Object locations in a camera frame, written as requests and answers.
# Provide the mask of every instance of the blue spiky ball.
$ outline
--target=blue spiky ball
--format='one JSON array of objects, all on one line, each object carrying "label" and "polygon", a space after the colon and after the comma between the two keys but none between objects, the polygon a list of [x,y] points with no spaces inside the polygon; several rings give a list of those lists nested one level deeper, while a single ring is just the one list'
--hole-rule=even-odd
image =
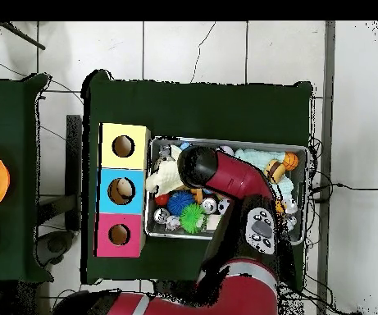
[{"label": "blue spiky ball", "polygon": [[170,199],[166,207],[171,215],[180,216],[185,207],[194,203],[193,195],[187,191],[175,192]]}]

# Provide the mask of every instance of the yellow block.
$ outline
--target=yellow block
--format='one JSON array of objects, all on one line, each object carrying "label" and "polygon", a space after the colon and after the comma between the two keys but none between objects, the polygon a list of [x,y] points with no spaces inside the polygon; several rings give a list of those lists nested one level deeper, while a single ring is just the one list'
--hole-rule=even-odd
[{"label": "yellow block", "polygon": [[[132,152],[128,157],[119,157],[117,151],[116,153],[113,151],[114,144],[120,143],[123,138],[119,138],[118,143],[115,143],[115,140],[122,135],[127,137],[124,143],[132,143]],[[144,126],[103,123],[101,166],[113,169],[145,170],[150,136],[149,129]]]}]

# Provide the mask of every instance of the red ball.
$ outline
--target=red ball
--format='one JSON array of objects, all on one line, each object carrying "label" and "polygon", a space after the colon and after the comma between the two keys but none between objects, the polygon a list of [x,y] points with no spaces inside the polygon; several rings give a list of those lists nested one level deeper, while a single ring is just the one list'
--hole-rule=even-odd
[{"label": "red ball", "polygon": [[160,196],[155,197],[155,203],[159,206],[164,206],[168,203],[168,199],[170,199],[169,194],[162,194]]}]

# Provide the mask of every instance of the table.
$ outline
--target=table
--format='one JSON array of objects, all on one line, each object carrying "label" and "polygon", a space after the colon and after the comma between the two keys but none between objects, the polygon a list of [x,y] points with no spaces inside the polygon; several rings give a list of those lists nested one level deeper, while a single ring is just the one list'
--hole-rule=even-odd
[{"label": "table", "polygon": [[48,75],[0,80],[0,158],[10,172],[10,188],[0,203],[0,281],[52,279],[33,255],[37,220],[36,100]]},{"label": "table", "polygon": [[[95,258],[98,124],[146,126],[154,135],[307,146],[312,85],[177,84],[111,80],[94,71],[82,87],[83,216],[81,280],[195,280],[205,240],[147,237],[140,258]],[[302,287],[303,243],[294,247],[297,287]]]}]

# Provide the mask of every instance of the circular hole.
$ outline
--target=circular hole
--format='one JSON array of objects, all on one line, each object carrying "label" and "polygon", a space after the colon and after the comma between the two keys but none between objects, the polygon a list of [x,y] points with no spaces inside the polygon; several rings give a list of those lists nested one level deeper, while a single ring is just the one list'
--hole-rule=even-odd
[{"label": "circular hole", "polygon": [[130,230],[126,225],[114,225],[108,231],[108,239],[114,245],[124,245],[129,242]]},{"label": "circular hole", "polygon": [[134,184],[128,178],[114,179],[108,186],[108,198],[117,205],[125,205],[134,197]]},{"label": "circular hole", "polygon": [[134,152],[134,141],[127,135],[120,135],[114,139],[112,149],[118,157],[129,157]]}]

